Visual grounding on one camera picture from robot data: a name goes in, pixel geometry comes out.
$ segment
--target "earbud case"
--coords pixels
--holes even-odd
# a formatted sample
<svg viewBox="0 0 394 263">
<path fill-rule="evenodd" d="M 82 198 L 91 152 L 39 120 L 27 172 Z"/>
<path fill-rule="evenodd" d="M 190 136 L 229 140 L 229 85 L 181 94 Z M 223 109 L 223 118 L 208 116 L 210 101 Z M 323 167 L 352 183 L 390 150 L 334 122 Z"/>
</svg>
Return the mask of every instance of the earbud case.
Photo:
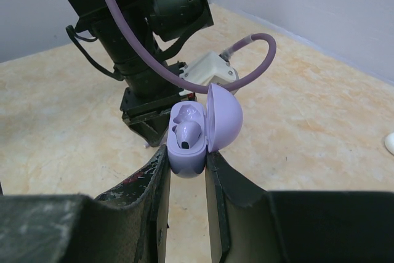
<svg viewBox="0 0 394 263">
<path fill-rule="evenodd" d="M 204 171 L 205 157 L 230 145 L 243 123 L 241 105 L 231 92 L 211 84 L 207 108 L 198 102 L 172 107 L 167 138 L 170 166 L 176 175 L 193 178 Z"/>
</svg>

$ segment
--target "purple earbud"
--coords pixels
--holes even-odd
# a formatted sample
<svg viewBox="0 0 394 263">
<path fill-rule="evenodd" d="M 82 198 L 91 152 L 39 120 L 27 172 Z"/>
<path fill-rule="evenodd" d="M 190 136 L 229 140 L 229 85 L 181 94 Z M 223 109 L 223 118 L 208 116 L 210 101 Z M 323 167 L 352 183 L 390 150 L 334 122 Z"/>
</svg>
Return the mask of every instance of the purple earbud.
<svg viewBox="0 0 394 263">
<path fill-rule="evenodd" d="M 176 127 L 179 148 L 190 149 L 197 143 L 202 129 L 196 121 L 183 121 Z"/>
</svg>

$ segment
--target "purple cable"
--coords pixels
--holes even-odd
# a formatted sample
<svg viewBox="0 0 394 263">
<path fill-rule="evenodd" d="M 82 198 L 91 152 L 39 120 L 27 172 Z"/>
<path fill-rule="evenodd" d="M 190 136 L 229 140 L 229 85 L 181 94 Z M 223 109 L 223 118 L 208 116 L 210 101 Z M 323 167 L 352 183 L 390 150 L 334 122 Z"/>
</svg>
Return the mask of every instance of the purple cable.
<svg viewBox="0 0 394 263">
<path fill-rule="evenodd" d="M 182 89 L 187 89 L 192 92 L 196 92 L 199 94 L 207 94 L 209 86 L 200 86 L 198 84 L 191 83 L 189 81 L 186 81 L 177 75 L 171 73 L 166 67 L 164 67 L 162 64 L 160 64 L 152 55 L 144 48 L 144 46 L 140 43 L 140 41 L 137 39 L 133 31 L 130 29 L 129 25 L 127 24 L 126 20 L 123 17 L 123 14 L 116 3 L 116 0 L 105 0 L 111 15 L 119 27 L 120 32 L 123 34 L 125 39 L 128 41 L 130 46 L 135 50 L 135 52 L 141 57 L 141 59 L 150 67 L 152 68 L 157 74 L 162 76 L 164 79 L 168 80 L 170 83 L 175 84 L 178 87 L 181 87 Z M 265 57 L 264 61 L 261 63 L 260 66 L 258 66 L 253 72 L 249 73 L 247 76 L 244 78 L 241 78 L 240 80 L 237 80 L 233 83 L 226 84 L 223 87 L 228 90 L 228 91 L 235 91 L 237 89 L 240 89 L 241 87 L 246 86 L 247 84 L 253 82 L 256 80 L 261 74 L 263 74 L 268 67 L 271 65 L 273 59 L 275 58 L 276 54 L 276 42 L 275 39 L 265 33 L 257 33 L 257 34 L 252 34 L 249 38 L 251 38 L 253 41 L 256 40 L 265 40 L 268 45 L 268 53 L 267 56 Z M 233 52 L 238 51 L 244 46 L 247 46 L 249 42 L 247 42 L 244 39 L 238 41 L 234 46 L 231 48 L 233 49 Z"/>
</svg>

